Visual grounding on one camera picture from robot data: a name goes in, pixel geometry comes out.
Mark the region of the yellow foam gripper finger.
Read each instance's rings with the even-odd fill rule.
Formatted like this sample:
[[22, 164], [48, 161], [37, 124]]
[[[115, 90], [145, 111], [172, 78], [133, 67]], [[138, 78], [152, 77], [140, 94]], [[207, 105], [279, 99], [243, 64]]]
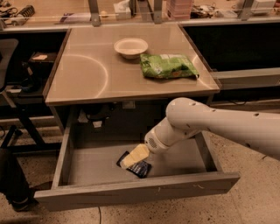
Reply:
[[148, 147], [145, 144], [140, 143], [134, 150], [124, 157], [124, 159], [120, 162], [120, 166], [123, 169], [127, 169], [132, 165], [146, 159], [149, 154], [150, 151]]

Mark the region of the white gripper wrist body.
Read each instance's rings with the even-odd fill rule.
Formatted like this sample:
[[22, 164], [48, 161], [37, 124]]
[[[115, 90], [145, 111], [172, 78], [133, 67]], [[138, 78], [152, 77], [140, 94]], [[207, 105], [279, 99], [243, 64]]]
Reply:
[[144, 137], [144, 144], [151, 153], [158, 154], [168, 151], [170, 146], [160, 138], [155, 128], [152, 128]]

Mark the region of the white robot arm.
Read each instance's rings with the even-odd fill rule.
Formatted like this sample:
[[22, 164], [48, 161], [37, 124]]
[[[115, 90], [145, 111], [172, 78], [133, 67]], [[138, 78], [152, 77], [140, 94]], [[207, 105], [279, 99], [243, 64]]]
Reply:
[[176, 98], [166, 107], [165, 118], [154, 126], [120, 162], [123, 169], [163, 153], [174, 144], [209, 131], [235, 143], [280, 159], [280, 115], [211, 108], [189, 98]]

